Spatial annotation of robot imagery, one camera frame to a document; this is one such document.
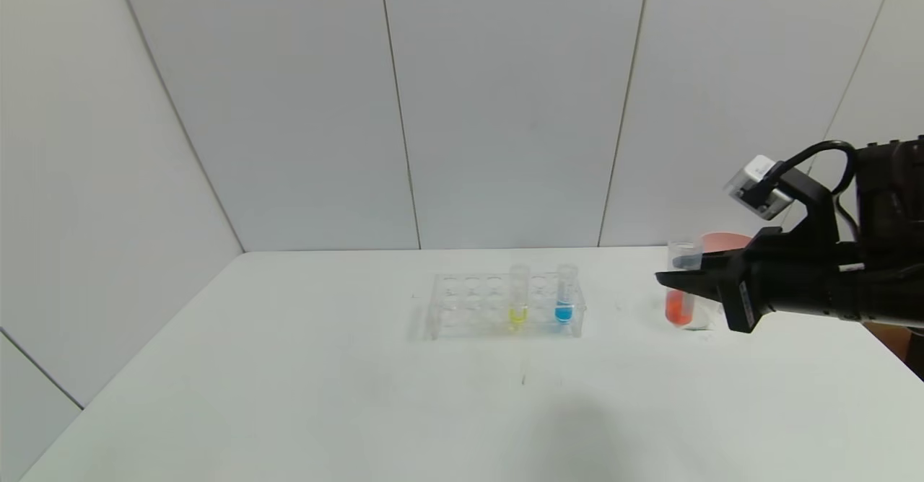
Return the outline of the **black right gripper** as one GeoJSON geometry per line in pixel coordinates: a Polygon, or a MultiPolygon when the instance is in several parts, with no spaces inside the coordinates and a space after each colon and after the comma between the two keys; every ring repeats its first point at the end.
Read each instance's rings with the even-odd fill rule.
{"type": "Polygon", "coordinates": [[[835,248],[834,227],[766,227],[744,248],[674,256],[676,271],[655,278],[670,290],[722,302],[729,330],[751,333],[770,313],[835,316],[829,294],[835,248]]]}

